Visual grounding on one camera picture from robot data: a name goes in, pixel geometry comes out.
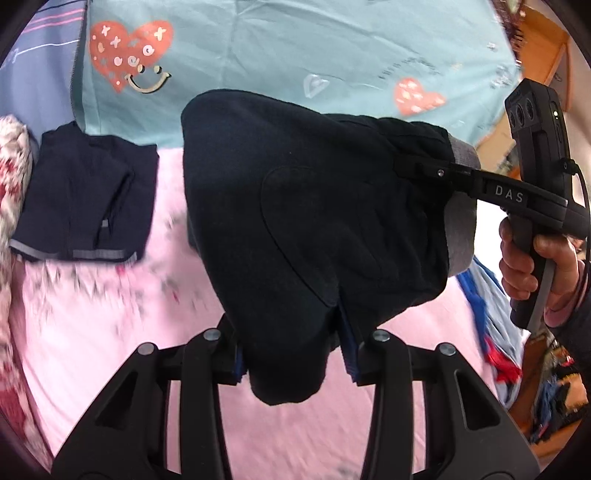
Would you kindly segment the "right hand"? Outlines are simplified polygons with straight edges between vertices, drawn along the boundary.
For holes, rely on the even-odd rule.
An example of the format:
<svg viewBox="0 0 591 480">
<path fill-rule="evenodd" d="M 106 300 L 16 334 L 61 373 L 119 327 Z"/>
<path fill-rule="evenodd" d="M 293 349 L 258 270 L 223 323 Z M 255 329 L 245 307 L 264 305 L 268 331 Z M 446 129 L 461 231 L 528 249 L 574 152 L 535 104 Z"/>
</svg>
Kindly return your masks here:
<svg viewBox="0 0 591 480">
<path fill-rule="evenodd" d="M 525 301 L 541 294 L 544 267 L 551 268 L 551 285 L 547 294 L 547 312 L 570 312 L 583 286 L 583 264 L 575 246 L 564 235 L 537 235 L 533 250 L 517 245 L 516 231 L 506 217 L 500 224 L 502 285 L 512 300 Z"/>
</svg>

